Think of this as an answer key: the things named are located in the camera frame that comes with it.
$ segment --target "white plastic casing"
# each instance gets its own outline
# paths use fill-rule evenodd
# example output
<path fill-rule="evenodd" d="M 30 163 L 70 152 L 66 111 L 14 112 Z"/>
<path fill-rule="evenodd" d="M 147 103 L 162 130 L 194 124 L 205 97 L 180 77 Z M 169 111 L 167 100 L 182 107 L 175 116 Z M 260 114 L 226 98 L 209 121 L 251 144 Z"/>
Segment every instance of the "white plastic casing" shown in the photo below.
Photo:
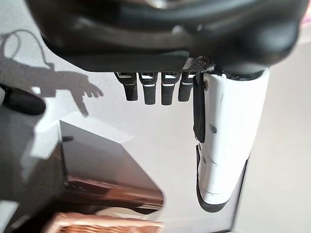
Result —
<path fill-rule="evenodd" d="M 269 70 L 252 81 L 205 74 L 206 136 L 199 144 L 202 199 L 221 204 L 230 196 L 249 157 L 259 124 Z"/>

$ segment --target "black rubber cap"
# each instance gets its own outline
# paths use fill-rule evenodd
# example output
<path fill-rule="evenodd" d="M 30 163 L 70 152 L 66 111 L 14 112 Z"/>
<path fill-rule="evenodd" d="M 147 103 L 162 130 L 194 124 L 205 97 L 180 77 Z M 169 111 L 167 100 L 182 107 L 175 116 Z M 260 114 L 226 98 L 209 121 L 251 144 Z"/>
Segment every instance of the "black rubber cap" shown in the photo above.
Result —
<path fill-rule="evenodd" d="M 32 116 L 44 113 L 46 105 L 41 98 L 19 88 L 4 84 L 0 84 L 0 87 L 5 91 L 3 101 L 5 107 Z"/>

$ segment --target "white wall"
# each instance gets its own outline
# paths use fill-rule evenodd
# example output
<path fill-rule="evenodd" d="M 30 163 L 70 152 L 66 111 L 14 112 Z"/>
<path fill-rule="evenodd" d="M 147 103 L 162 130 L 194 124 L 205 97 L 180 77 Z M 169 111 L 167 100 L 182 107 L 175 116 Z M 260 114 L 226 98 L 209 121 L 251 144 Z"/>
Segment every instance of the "white wall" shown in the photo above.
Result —
<path fill-rule="evenodd" d="M 237 232 L 311 232 L 311 43 L 272 68 L 245 177 Z"/>

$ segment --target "gray surface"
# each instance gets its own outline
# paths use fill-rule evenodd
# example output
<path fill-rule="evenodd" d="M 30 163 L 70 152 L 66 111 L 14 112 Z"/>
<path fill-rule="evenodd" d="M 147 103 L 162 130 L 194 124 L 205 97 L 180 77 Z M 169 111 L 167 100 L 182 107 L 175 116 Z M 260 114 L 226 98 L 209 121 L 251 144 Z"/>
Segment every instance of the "gray surface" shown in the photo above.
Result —
<path fill-rule="evenodd" d="M 271 70 L 243 184 L 239 233 L 311 232 L 310 60 L 309 42 Z"/>
<path fill-rule="evenodd" d="M 172 106 L 160 105 L 159 83 L 155 106 L 144 104 L 141 85 L 138 85 L 139 100 L 127 102 L 123 86 L 112 73 L 82 71 L 49 51 L 23 1 L 0 1 L 0 15 L 0 33 L 17 29 L 33 32 L 42 44 L 46 60 L 54 64 L 53 70 L 44 62 L 39 46 L 26 32 L 17 33 L 20 38 L 17 54 L 14 55 L 16 36 L 7 41 L 5 56 L 0 54 L 0 82 L 30 92 L 40 89 L 40 96 L 47 103 L 45 114 L 39 117 L 22 116 L 0 108 L 0 154 L 5 160 L 1 186 L 6 187 L 1 189 L 2 199 L 13 197 L 19 203 L 20 216 L 36 208 L 27 205 L 30 197 L 24 190 L 29 188 L 31 174 L 32 177 L 38 175 L 34 173 L 38 161 L 49 159 L 54 151 L 58 120 L 62 119 L 122 143 L 163 191 L 164 208 L 156 220 L 164 222 L 165 232 L 208 233 L 231 226 L 237 192 L 216 214 L 203 211 L 197 201 L 192 98 L 179 103 L 178 85 Z"/>

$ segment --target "wicker basket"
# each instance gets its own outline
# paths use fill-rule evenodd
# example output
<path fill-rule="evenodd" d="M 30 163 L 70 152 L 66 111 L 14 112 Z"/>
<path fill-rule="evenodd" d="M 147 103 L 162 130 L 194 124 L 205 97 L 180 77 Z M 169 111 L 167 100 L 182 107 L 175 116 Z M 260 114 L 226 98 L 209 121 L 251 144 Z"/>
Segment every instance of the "wicker basket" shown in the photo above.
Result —
<path fill-rule="evenodd" d="M 134 218 L 58 213 L 43 233 L 159 233 L 161 223 Z"/>

